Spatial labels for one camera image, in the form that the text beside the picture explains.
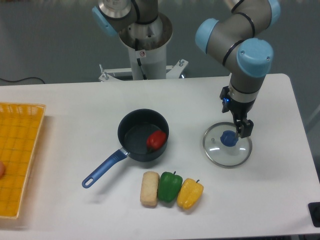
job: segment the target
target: green bell pepper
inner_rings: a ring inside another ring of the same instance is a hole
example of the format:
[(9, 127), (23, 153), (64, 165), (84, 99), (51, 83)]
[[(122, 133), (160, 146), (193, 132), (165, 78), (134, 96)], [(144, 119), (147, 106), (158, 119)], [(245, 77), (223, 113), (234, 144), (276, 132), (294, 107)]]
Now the green bell pepper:
[(166, 203), (172, 202), (178, 195), (182, 182), (182, 177), (176, 175), (176, 172), (162, 173), (158, 185), (158, 199)]

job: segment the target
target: bread roll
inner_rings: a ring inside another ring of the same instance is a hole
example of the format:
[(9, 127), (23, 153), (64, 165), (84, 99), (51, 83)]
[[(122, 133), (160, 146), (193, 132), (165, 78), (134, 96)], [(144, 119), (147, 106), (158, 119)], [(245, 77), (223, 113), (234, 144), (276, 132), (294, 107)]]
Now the bread roll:
[(155, 207), (158, 203), (159, 174), (154, 171), (147, 171), (143, 174), (140, 202), (145, 206)]

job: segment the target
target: yellow bell pepper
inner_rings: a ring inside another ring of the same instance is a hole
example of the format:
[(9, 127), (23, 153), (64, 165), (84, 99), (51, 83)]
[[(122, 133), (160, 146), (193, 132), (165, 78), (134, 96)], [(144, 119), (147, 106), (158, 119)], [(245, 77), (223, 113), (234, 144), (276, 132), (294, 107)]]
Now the yellow bell pepper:
[(176, 202), (178, 206), (187, 210), (191, 208), (201, 197), (204, 186), (191, 178), (187, 178), (181, 187)]

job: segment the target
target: white table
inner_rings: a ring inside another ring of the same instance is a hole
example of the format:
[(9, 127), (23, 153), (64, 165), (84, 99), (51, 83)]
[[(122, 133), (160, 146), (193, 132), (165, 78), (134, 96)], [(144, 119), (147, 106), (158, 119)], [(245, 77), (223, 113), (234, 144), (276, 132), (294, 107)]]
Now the white table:
[[(308, 203), (320, 187), (289, 78), (268, 75), (248, 118), (253, 150), (233, 169), (213, 164), (202, 138), (231, 122), (219, 94), (229, 77), (0, 87), (1, 102), (46, 104), (44, 125), (18, 220), (0, 220), (0, 239), (205, 239), (320, 233)], [(117, 129), (129, 112), (150, 108), (170, 128), (155, 161), (127, 158), (91, 188), (82, 180), (121, 147)], [(143, 173), (200, 179), (190, 211), (140, 203)]]

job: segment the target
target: glass lid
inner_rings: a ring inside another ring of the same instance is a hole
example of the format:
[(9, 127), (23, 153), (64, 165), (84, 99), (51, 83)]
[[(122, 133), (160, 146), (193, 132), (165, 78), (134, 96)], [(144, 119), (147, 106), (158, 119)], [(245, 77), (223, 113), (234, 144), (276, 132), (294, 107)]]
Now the glass lid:
[(231, 122), (212, 125), (203, 137), (203, 148), (215, 164), (230, 168), (243, 164), (250, 156), (252, 142), (249, 137), (236, 135), (236, 126)]

